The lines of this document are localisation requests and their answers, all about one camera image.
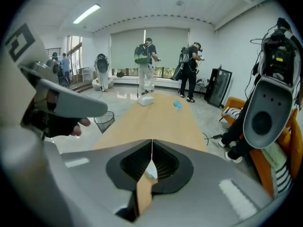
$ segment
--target mesh trash can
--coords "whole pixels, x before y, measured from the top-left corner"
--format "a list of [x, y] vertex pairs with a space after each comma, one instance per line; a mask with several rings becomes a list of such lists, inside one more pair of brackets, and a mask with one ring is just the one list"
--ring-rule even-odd
[[103, 116], [94, 118], [94, 122], [99, 127], [100, 131], [104, 133], [115, 122], [115, 114], [107, 111]]

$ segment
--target glossy floor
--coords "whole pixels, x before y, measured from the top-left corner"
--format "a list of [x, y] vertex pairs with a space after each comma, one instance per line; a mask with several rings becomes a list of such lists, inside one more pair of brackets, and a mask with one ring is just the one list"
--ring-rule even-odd
[[[178, 95], [176, 90], [170, 89], [156, 88], [155, 92], [167, 95]], [[118, 121], [121, 116], [136, 103], [137, 87], [115, 85], [113, 88], [109, 89], [107, 93], [101, 93], [100, 91], [90, 89], [82, 92], [82, 94], [105, 102], [108, 105], [108, 110], [115, 113], [115, 120]], [[225, 120], [219, 122], [222, 109], [207, 104], [203, 97], [199, 98], [198, 94], [194, 95], [194, 99], [196, 102], [189, 104], [193, 110], [195, 121], [201, 129], [201, 132], [205, 133], [209, 138], [216, 134], [224, 133], [228, 124]], [[93, 118], [90, 118], [90, 120], [92, 124], [89, 127], [81, 128], [82, 135], [80, 137], [58, 136], [47, 140], [53, 141], [61, 153], [90, 150], [94, 147], [98, 139], [102, 137], [102, 133], [94, 123]], [[219, 140], [214, 139], [209, 140], [207, 150], [209, 153], [224, 159], [224, 154], [228, 149], [221, 148], [218, 145], [218, 141]], [[249, 157], [245, 157], [241, 163], [235, 164], [235, 166], [249, 177], [259, 181]]]

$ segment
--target white shoe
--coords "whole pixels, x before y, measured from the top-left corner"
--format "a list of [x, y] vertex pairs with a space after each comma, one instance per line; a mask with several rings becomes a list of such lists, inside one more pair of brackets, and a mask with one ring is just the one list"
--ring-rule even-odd
[[228, 156], [228, 152], [225, 153], [225, 159], [227, 161], [233, 161], [234, 163], [240, 163], [242, 160], [243, 160], [243, 157], [239, 157], [238, 159], [234, 160], [234, 159], [231, 159], [229, 156]]
[[221, 146], [222, 148], [226, 146], [226, 145], [224, 145], [224, 144], [222, 143], [222, 140], [220, 140], [220, 141], [218, 142], [218, 144], [219, 144], [219, 146]]

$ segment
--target ceiling light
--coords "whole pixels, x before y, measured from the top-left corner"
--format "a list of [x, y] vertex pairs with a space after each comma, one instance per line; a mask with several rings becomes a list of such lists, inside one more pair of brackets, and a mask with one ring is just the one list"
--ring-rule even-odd
[[85, 19], [88, 15], [92, 14], [93, 12], [95, 12], [96, 10], [98, 10], [100, 8], [100, 5], [95, 4], [94, 6], [92, 6], [91, 8], [89, 8], [88, 10], [86, 10], [84, 13], [82, 13], [75, 21], [73, 21], [73, 24], [78, 24], [80, 23], [83, 19]]

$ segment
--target white pants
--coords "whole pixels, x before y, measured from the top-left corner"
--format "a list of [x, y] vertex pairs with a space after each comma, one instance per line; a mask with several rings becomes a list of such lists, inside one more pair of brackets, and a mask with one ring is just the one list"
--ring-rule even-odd
[[108, 72], [101, 73], [100, 71], [97, 71], [98, 73], [98, 81], [100, 86], [102, 87], [102, 90], [108, 89]]
[[153, 77], [153, 71], [152, 71], [152, 66], [150, 65], [150, 69], [147, 65], [145, 64], [139, 64], [138, 67], [138, 71], [139, 71], [139, 87], [140, 87], [140, 93], [145, 91], [144, 88], [144, 76], [146, 75], [146, 79], [147, 79], [147, 86], [146, 86], [146, 90], [151, 92], [152, 89], [152, 77]]

